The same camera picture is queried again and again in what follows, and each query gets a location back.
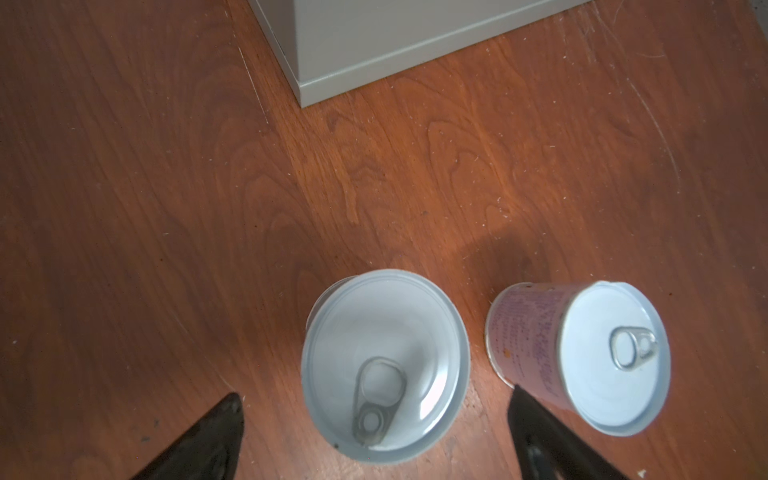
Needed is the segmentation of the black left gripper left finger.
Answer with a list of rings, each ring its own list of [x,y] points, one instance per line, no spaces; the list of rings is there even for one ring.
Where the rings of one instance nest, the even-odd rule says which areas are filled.
[[[242,400],[231,392],[133,479],[232,480],[244,430]]]

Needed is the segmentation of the white grey label can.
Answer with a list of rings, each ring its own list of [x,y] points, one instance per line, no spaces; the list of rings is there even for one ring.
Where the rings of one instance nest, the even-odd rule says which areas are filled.
[[[433,447],[458,416],[470,370],[457,308],[409,271],[344,278],[307,318],[305,405],[323,438],[354,461],[398,464]]]

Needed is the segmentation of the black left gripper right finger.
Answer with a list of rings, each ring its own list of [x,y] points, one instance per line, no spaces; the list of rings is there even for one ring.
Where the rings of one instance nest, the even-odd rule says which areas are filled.
[[[524,479],[626,478],[519,385],[507,421]]]

